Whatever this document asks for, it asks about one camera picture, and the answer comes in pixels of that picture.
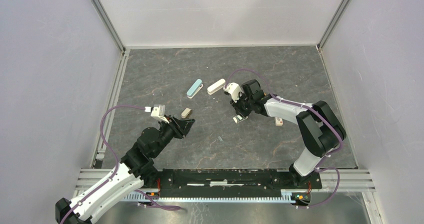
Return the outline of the small beige stapler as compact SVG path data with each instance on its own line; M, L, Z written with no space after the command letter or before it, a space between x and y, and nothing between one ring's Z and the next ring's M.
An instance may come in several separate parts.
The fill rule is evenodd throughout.
M183 118L183 119L186 119L186 118L188 118L190 115L191 115L191 113L192 113L192 109L190 109L190 108L185 108L183 111L182 111L182 113L181 113L181 117Z

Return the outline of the staple box grey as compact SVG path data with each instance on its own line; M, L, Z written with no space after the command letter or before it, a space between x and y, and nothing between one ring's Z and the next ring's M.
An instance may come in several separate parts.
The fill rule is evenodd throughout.
M247 116L236 115L232 119L236 124L238 124L238 123L246 120L247 118L248 118Z

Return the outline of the white stapler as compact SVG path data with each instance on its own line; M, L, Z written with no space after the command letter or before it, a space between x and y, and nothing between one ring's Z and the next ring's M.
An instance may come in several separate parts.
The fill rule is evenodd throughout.
M226 80L224 78L219 79L218 81L214 82L207 88L207 93L209 95L213 95L214 93L218 92L219 90L223 89L226 84Z

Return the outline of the light blue stapler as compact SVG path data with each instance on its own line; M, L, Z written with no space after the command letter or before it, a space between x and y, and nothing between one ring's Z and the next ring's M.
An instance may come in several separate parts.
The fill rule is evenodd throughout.
M186 96L189 99L192 99L203 88L203 86L203 81L201 79L197 79L186 92Z

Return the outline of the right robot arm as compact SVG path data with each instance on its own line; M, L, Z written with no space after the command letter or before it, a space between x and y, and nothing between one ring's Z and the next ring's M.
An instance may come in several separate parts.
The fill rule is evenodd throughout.
M283 99L272 93L266 94L256 79L242 85L231 82L223 88L231 97L236 123L254 112L271 118L279 118L298 126L304 149L289 167L289 183L302 188L317 170L324 157L342 146L347 134L333 110L325 101L300 103Z

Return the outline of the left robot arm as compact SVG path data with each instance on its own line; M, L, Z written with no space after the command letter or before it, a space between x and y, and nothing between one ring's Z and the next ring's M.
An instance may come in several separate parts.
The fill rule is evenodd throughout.
M141 187L151 188L158 179L154 159L173 139L183 139L194 119L165 116L160 127L147 127L118 164L82 194L55 204L59 224L94 224L125 196Z

